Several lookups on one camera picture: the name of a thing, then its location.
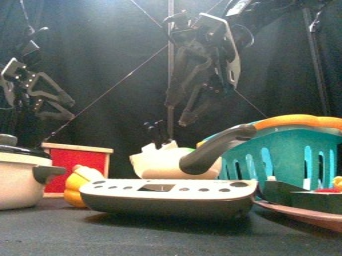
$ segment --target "yellow object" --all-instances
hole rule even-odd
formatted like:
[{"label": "yellow object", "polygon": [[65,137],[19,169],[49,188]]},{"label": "yellow object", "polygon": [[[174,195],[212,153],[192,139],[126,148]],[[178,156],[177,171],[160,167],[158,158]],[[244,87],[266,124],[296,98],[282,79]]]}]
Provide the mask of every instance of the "yellow object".
[{"label": "yellow object", "polygon": [[337,176],[335,179],[333,179],[333,185],[335,185],[335,188],[342,192],[342,176]]},{"label": "yellow object", "polygon": [[87,166],[75,165],[66,181],[65,200],[78,208],[86,208],[79,189],[93,180],[105,179],[102,173]]},{"label": "yellow object", "polygon": [[268,118],[254,124],[258,130],[285,125],[307,125],[312,127],[327,127],[342,130],[342,119],[329,116],[319,117],[305,114],[293,114]]}]

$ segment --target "red box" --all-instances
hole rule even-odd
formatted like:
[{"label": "red box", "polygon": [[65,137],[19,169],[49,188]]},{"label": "red box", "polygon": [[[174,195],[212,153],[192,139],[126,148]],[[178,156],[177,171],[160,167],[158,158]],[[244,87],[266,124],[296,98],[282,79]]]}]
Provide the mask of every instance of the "red box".
[{"label": "red box", "polygon": [[78,164],[99,170],[105,178],[109,178],[113,149],[57,143],[43,143],[42,147],[51,155],[53,165],[67,169],[66,174],[55,177],[46,186],[45,197],[63,196],[67,178],[73,174],[73,167]]}]

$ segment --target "black backdrop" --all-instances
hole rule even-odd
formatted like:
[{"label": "black backdrop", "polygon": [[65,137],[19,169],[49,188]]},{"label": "black backdrop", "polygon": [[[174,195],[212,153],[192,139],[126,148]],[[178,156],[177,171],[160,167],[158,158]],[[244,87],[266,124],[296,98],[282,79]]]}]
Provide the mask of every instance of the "black backdrop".
[{"label": "black backdrop", "polygon": [[[180,0],[176,12],[186,9],[198,15],[218,2]],[[228,2],[222,1],[210,14],[221,16]],[[110,176],[136,177],[129,156],[150,143],[144,123],[168,117],[164,105],[168,48],[137,68],[168,45],[158,24],[169,15],[169,1],[30,0],[25,3],[34,27],[50,28],[49,34],[38,39],[43,60],[37,69],[54,78],[77,101],[71,111],[78,117],[50,142],[114,148]],[[26,21],[19,0],[2,1],[0,8],[0,62],[6,64],[14,57]],[[324,12],[319,34],[333,116],[342,116],[341,13],[341,1],[333,1]],[[256,44],[244,50],[241,58],[238,91],[269,117],[292,113],[324,115],[301,9],[264,27]],[[177,109],[177,119],[181,111],[182,108]],[[186,128],[176,123],[176,139],[181,146],[196,147],[209,135],[262,118],[232,91],[221,111]],[[63,124],[42,122],[33,116],[21,120],[14,132],[19,144],[38,145]]]}]

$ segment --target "table surface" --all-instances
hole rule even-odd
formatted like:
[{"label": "table surface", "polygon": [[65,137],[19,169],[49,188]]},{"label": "table surface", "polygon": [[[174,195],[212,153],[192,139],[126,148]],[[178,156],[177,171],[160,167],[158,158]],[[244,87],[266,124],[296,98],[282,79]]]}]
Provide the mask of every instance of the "table surface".
[{"label": "table surface", "polygon": [[254,206],[240,221],[116,215],[59,198],[0,211],[0,255],[341,255],[342,234]]}]

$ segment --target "red food item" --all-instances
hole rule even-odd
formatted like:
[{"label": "red food item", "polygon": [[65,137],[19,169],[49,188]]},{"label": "red food item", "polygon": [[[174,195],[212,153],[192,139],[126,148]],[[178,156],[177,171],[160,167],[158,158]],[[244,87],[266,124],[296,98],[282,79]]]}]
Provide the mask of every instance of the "red food item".
[{"label": "red food item", "polygon": [[320,188],[316,190],[319,193],[341,193],[341,191],[336,188]]}]

